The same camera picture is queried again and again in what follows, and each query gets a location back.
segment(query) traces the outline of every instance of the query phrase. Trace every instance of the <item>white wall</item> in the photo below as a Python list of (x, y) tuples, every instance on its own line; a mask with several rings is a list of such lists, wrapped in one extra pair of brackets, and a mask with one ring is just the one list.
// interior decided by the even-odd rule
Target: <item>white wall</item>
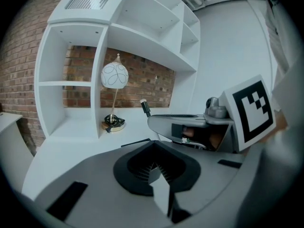
[(189, 112), (203, 113), (208, 98), (219, 97), (224, 89), (258, 74), (268, 91), (272, 90), (277, 65), (261, 12), (265, 6), (264, 0), (237, 0), (195, 12), (200, 20), (201, 46)]

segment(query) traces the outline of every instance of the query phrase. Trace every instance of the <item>table lamp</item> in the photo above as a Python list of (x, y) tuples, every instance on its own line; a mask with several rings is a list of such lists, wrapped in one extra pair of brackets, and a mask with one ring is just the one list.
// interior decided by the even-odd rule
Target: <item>table lamp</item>
[(111, 114), (106, 116), (104, 122), (102, 122), (102, 128), (108, 133), (122, 130), (125, 126), (124, 119), (118, 118), (113, 112), (117, 91), (126, 86), (128, 79), (128, 70), (122, 65), (119, 54), (117, 54), (117, 58), (113, 62), (105, 65), (101, 72), (101, 83), (103, 87), (116, 89)]

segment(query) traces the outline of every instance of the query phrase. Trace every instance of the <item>brick wall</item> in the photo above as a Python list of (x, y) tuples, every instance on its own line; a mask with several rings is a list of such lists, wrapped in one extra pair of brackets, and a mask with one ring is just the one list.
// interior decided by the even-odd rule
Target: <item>brick wall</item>
[[(0, 103), (3, 111), (21, 114), (19, 130), (32, 153), (45, 136), (41, 130), (34, 98), (34, 68), (47, 20), (60, 0), (29, 0), (16, 15), (0, 48)], [(121, 54), (129, 72), (128, 85), (119, 90), (117, 107), (138, 107), (146, 98), (151, 107), (170, 104), (174, 72), (136, 55), (108, 49), (105, 64)], [(73, 46), (67, 51), (63, 80), (90, 81), (94, 47)], [(101, 88), (101, 106), (111, 107), (115, 90)], [(66, 86), (63, 103), (68, 107), (90, 106), (88, 87)]]

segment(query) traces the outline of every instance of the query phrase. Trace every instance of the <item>patterned lamp shade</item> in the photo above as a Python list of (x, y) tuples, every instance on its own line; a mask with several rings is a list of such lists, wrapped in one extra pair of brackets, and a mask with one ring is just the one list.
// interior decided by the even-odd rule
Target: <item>patterned lamp shade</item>
[(122, 65), (119, 54), (114, 62), (105, 65), (101, 72), (101, 83), (107, 88), (122, 89), (128, 83), (128, 79), (128, 71)]

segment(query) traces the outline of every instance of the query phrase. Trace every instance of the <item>white shelving unit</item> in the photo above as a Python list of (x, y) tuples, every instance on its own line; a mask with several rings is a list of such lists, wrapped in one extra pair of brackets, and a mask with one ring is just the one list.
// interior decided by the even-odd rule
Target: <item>white shelving unit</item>
[[(64, 10), (62, 0), (51, 15), (41, 40), (35, 67), (35, 99), (46, 137), (64, 141), (101, 137), (100, 72), (107, 47), (139, 55), (174, 71), (195, 73), (200, 48), (200, 23), (181, 0), (117, 0), (108, 11)], [(91, 82), (63, 81), (69, 45), (97, 47)], [(183, 77), (176, 80), (181, 85)], [(91, 106), (65, 108), (63, 86), (90, 88)], [(178, 94), (172, 97), (178, 101)]]

